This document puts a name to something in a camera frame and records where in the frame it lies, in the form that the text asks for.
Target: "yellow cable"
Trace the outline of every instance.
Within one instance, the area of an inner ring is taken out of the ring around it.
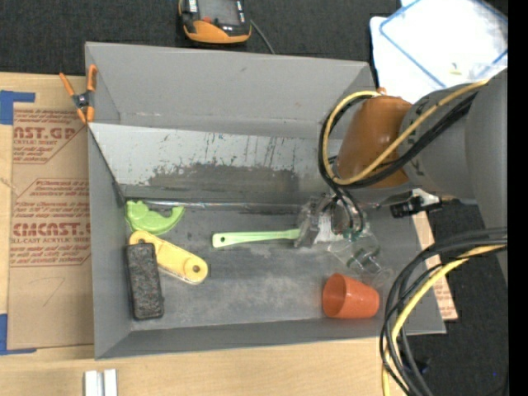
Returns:
[[[354,94],[351,94],[350,96],[343,99],[336,108],[332,111],[330,116],[328,117],[328,122],[326,124],[326,128],[323,132],[323,163],[324,168],[327,172],[327,174],[330,176],[332,181],[336,183],[337,185],[351,185],[354,182],[357,182],[363,178],[365,178],[368,174],[370,174],[374,169],[376,169],[402,142],[404,139],[406,139],[421,123],[423,123],[432,113],[434,113],[439,107],[444,106],[445,104],[453,101],[457,97],[461,96],[462,94],[465,94],[466,92],[473,91],[476,88],[484,86],[486,83],[489,82],[489,79],[484,79],[482,81],[473,82],[469,85],[466,85],[465,87],[459,88],[458,90],[452,92],[449,96],[442,98],[439,102],[437,102],[434,106],[430,107],[428,110],[426,110],[424,113],[422,113],[402,134],[396,138],[396,140],[388,146],[388,148],[382,152],[382,154],[377,157],[377,159],[369,165],[365,170],[362,172],[356,174],[354,177],[349,177],[347,179],[342,179],[332,171],[332,166],[330,165],[330,162],[328,161],[327,157],[327,151],[328,151],[328,138],[330,135],[330,125],[333,122],[333,119],[336,117],[337,113],[341,111],[341,109],[351,100],[354,100],[358,97],[363,97],[365,95],[370,95],[371,97],[379,96],[380,94],[378,92],[356,92]]]
[[[504,245],[487,245],[482,247],[476,247],[473,248],[464,254],[462,254],[460,257],[473,257],[475,255],[479,255],[484,252],[493,251],[495,249],[503,248]],[[405,305],[405,308],[403,309],[402,313],[398,316],[396,319],[396,323],[394,324],[393,331],[391,333],[391,339],[393,341],[393,344],[397,346],[397,337],[399,335],[399,332],[401,328],[403,327],[403,324],[407,320],[409,314],[413,311],[413,309],[416,307],[417,303],[422,299],[423,295],[442,277],[447,275],[447,273],[456,267],[460,266],[461,264],[464,264],[466,261],[468,261],[468,258],[464,258],[461,260],[456,260],[447,263],[445,266],[443,266],[439,271],[437,271],[433,276],[431,276],[425,283],[423,283],[422,286],[417,290],[416,294],[412,296],[412,298],[408,301],[408,303]],[[384,358],[389,359],[389,349],[385,349],[384,351]],[[381,373],[381,386],[383,389],[383,394],[385,396],[390,395],[390,387],[389,387],[389,373],[384,368],[384,365],[382,367],[382,373]]]

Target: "plastic cup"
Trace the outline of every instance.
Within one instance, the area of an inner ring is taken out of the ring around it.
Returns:
[[[323,288],[323,311],[331,318],[371,318],[380,307],[376,289],[343,274],[330,276]]]

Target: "orange clamp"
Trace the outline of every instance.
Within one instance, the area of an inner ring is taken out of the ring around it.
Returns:
[[[66,75],[59,73],[59,77],[63,82],[66,92],[70,97],[72,97],[73,103],[77,107],[77,114],[79,119],[86,124],[87,122],[92,122],[95,116],[95,111],[90,102],[91,94],[96,91],[97,87],[97,66],[91,64],[88,69],[87,75],[87,90],[83,94],[76,94],[73,90],[72,84],[66,78]]]

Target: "black floor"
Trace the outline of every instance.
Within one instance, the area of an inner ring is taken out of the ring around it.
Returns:
[[[508,0],[486,0],[506,16]],[[369,20],[398,0],[245,0],[277,54],[371,62]],[[188,46],[176,0],[0,0],[0,71],[84,74],[86,41]],[[240,51],[268,53],[254,35]],[[474,206],[430,214],[437,239],[482,228]],[[495,258],[468,262],[448,278],[460,318],[444,336],[414,337],[436,395],[499,395],[509,357],[507,286]]]

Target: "black device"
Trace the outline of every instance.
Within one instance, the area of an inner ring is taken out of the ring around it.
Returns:
[[[242,0],[179,0],[178,15],[185,35],[198,44],[242,44],[252,33]]]

